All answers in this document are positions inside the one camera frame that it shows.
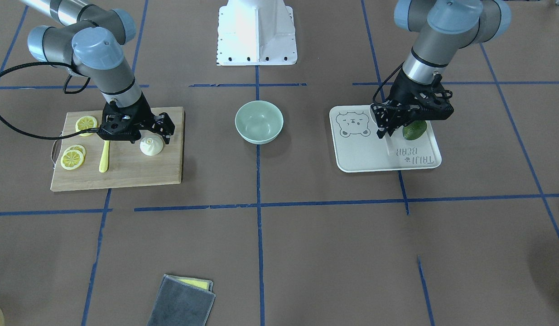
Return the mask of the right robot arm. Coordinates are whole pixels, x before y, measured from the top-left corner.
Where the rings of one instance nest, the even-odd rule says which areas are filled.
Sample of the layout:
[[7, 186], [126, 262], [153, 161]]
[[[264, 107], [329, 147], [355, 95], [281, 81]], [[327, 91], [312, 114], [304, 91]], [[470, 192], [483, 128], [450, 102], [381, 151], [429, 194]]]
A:
[[136, 142], [141, 131], [170, 142], [175, 125], [166, 113], [155, 115], [124, 56], [122, 46], [136, 36], [136, 24], [122, 9], [106, 10], [85, 0], [26, 0], [59, 22], [60, 28], [40, 25], [27, 45], [32, 56], [71, 76], [89, 77], [106, 100], [97, 134], [109, 141]]

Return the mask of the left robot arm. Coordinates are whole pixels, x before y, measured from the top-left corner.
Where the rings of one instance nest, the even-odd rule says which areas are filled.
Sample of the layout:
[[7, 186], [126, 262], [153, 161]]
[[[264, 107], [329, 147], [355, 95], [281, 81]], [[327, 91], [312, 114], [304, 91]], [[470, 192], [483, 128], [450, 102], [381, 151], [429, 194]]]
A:
[[407, 58], [391, 73], [393, 85], [371, 110], [382, 139], [421, 120], [446, 120], [454, 112], [443, 73], [456, 52], [486, 43], [509, 28], [513, 13], [503, 0], [400, 0], [395, 24], [418, 33]]

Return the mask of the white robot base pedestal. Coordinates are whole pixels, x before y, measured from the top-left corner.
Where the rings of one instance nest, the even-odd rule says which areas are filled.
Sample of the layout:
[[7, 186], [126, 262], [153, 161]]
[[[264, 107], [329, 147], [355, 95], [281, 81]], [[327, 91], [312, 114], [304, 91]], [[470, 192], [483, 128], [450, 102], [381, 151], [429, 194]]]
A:
[[298, 61], [294, 11], [283, 0], [229, 0], [219, 8], [218, 66], [281, 66]]

